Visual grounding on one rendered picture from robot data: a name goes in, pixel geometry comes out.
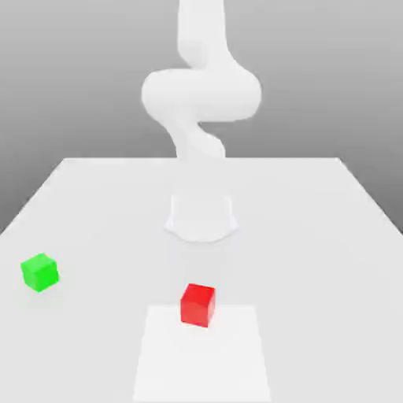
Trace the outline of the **small red cube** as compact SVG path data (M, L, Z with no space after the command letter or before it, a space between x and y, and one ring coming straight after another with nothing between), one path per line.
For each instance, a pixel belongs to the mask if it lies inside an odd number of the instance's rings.
M189 283L180 299L180 319L185 324L208 327L216 307L216 289Z

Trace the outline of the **small green cube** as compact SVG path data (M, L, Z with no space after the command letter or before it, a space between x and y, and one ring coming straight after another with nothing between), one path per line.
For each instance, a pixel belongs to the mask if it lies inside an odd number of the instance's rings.
M60 279L57 262L44 253L23 261L20 268L25 284L36 292L44 291Z

